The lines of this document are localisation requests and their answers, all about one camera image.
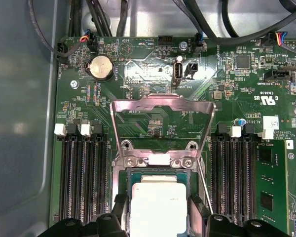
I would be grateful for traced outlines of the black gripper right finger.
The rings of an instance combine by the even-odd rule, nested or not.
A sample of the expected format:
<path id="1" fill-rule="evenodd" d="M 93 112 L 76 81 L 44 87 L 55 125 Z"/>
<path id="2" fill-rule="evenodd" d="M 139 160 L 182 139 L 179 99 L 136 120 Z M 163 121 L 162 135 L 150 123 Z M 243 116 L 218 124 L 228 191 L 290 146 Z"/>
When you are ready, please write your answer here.
<path id="1" fill-rule="evenodd" d="M 211 214 L 198 195 L 188 198 L 190 237 L 287 237 L 288 234 L 262 220 L 248 220 L 242 226 L 221 214 Z"/>

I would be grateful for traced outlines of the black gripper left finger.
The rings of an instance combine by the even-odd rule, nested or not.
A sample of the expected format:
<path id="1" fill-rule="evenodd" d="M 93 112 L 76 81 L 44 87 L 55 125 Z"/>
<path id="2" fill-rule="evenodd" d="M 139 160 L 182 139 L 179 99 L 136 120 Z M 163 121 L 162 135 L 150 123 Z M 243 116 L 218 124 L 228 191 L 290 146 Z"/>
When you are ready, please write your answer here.
<path id="1" fill-rule="evenodd" d="M 122 225 L 126 223 L 129 197 L 126 194 L 118 194 L 114 201 L 112 211 L 99 215 L 95 221 L 83 225 L 78 219 L 64 219 L 40 235 L 42 237 L 127 237 L 128 233 Z"/>

